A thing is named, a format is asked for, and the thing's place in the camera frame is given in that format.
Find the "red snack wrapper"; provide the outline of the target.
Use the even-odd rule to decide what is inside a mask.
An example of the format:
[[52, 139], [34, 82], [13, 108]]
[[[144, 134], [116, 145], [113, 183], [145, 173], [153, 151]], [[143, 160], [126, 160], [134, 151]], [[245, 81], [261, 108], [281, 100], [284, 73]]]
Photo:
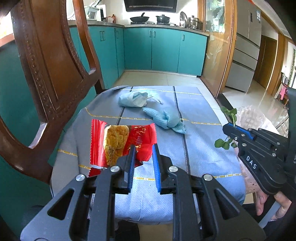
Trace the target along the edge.
[[105, 121], [91, 121], [90, 164], [88, 176], [96, 176], [103, 168], [116, 165], [118, 158], [136, 147], [135, 167], [141, 166], [152, 156], [152, 146], [157, 143], [154, 123], [150, 125], [109, 125]]

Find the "green leafy vegetable sprig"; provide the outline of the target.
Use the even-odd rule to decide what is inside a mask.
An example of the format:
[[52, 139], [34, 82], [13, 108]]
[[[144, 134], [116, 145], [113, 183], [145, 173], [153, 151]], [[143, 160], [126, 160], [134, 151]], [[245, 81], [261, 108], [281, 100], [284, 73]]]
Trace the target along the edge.
[[229, 150], [230, 147], [235, 149], [237, 147], [237, 138], [231, 131], [236, 128], [236, 121], [237, 121], [237, 109], [227, 109], [226, 107], [222, 106], [221, 108], [222, 113], [226, 114], [227, 117], [230, 118], [230, 122], [223, 126], [222, 130], [225, 135], [227, 135], [226, 139], [217, 139], [215, 140], [214, 146], [215, 148], [223, 148], [225, 150]]

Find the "light blue twisted cloth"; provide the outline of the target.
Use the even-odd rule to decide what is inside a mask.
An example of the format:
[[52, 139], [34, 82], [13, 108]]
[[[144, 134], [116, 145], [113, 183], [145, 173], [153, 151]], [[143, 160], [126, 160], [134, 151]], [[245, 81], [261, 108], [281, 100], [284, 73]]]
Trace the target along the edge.
[[164, 130], [172, 129], [176, 133], [185, 134], [185, 124], [181, 121], [179, 114], [174, 109], [163, 109], [158, 111], [153, 108], [142, 108], [143, 112], [150, 116], [153, 122]]

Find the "blue tablecloth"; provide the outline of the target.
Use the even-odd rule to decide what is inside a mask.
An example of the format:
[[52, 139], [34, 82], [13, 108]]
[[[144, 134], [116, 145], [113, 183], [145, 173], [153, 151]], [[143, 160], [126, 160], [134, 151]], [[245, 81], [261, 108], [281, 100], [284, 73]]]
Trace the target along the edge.
[[[147, 107], [160, 113], [172, 112], [184, 124], [185, 133], [156, 125], [141, 108], [123, 107], [125, 93], [147, 93], [153, 100]], [[104, 164], [97, 160], [93, 143], [103, 136], [105, 126], [129, 126], [130, 137], [124, 154], [135, 145], [136, 163], [132, 190], [115, 198], [115, 216], [127, 221], [160, 224], [173, 220], [173, 197], [159, 194], [154, 177], [152, 146], [171, 159], [174, 166], [194, 176], [211, 174], [239, 203], [246, 188], [233, 149], [214, 146], [225, 138], [214, 111], [197, 87], [121, 86], [106, 90], [81, 109], [60, 143], [51, 176], [53, 194], [61, 191], [76, 175], [96, 175]]]

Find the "light blue crumpled mask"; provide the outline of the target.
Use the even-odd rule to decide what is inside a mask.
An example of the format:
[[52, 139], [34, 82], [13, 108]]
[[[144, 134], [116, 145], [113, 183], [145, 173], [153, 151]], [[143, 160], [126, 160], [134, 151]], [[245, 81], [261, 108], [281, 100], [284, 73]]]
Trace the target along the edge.
[[122, 94], [118, 99], [118, 105], [122, 107], [143, 108], [147, 105], [148, 101], [163, 104], [157, 95], [136, 91]]

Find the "grey refrigerator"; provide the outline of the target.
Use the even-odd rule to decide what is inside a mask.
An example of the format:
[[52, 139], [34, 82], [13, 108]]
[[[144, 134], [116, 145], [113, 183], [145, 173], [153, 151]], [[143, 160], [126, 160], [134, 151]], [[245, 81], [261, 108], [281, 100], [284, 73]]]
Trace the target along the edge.
[[248, 92], [253, 80], [261, 42], [261, 11], [251, 1], [237, 1], [235, 50], [226, 86]]

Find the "wooden framed glass door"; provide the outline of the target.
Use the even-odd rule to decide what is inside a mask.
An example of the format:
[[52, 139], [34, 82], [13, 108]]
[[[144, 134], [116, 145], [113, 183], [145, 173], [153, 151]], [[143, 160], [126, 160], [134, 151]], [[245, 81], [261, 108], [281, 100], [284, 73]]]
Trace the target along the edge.
[[201, 80], [214, 97], [225, 87], [237, 32], [237, 1], [198, 1], [198, 18], [209, 35]]

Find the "steel stock pot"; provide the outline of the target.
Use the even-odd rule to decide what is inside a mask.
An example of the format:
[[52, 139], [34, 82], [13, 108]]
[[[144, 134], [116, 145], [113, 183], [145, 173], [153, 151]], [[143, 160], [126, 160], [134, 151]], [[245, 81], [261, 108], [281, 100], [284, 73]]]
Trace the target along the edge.
[[202, 30], [203, 23], [194, 16], [191, 16], [187, 19], [187, 28], [193, 30]]

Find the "steel pot lid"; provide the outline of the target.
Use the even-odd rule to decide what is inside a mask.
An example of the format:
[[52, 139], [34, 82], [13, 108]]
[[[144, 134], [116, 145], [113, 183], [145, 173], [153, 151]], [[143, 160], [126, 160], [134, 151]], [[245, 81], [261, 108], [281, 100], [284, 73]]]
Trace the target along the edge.
[[186, 28], [187, 25], [188, 25], [187, 21], [188, 21], [187, 15], [183, 11], [181, 11], [180, 12], [180, 27], [181, 28]]

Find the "black cooking pot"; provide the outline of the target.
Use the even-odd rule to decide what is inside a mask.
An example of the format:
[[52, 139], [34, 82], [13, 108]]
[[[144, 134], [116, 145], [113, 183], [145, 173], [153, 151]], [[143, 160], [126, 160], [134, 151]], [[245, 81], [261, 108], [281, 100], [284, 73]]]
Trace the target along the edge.
[[165, 15], [156, 16], [156, 18], [157, 18], [157, 24], [160, 24], [160, 25], [169, 25], [170, 24], [170, 18]]

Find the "brown bottle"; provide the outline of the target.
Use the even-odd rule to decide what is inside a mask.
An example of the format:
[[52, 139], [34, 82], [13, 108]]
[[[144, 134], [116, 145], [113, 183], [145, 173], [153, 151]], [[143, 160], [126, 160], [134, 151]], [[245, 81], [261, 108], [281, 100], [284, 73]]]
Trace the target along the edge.
[[116, 16], [113, 14], [113, 15], [111, 16], [111, 18], [112, 18], [112, 22], [115, 24], [115, 23], [116, 23]]

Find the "brown wooden chair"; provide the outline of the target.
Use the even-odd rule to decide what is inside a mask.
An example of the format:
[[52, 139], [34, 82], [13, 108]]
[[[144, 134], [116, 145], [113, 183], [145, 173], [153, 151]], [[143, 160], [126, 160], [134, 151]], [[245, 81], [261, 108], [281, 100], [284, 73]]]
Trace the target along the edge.
[[86, 20], [83, 1], [74, 1], [76, 26], [89, 70], [71, 38], [65, 1], [1, 1], [1, 16], [10, 14], [22, 69], [40, 127], [29, 146], [1, 122], [1, 156], [20, 173], [49, 183], [49, 158], [64, 126], [93, 86], [104, 88]]

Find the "black coffee machine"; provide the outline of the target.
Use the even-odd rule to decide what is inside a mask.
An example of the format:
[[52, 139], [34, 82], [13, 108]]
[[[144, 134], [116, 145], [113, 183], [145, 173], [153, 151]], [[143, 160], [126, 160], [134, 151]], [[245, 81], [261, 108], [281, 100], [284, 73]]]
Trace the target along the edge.
[[100, 21], [107, 22], [106, 5], [105, 4], [99, 5], [99, 10], [100, 10]]

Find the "white dish rack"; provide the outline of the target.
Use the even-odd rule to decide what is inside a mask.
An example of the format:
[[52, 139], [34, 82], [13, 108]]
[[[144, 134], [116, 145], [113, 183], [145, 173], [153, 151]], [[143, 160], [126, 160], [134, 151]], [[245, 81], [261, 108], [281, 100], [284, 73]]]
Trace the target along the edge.
[[92, 6], [86, 6], [85, 8], [85, 15], [87, 20], [97, 20], [97, 14], [99, 9]]

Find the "black range hood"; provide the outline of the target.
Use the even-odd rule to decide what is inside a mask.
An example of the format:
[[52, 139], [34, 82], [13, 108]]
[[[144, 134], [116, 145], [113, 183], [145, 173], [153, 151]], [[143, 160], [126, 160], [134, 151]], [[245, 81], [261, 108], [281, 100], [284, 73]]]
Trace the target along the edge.
[[126, 11], [176, 12], [177, 0], [124, 0]]

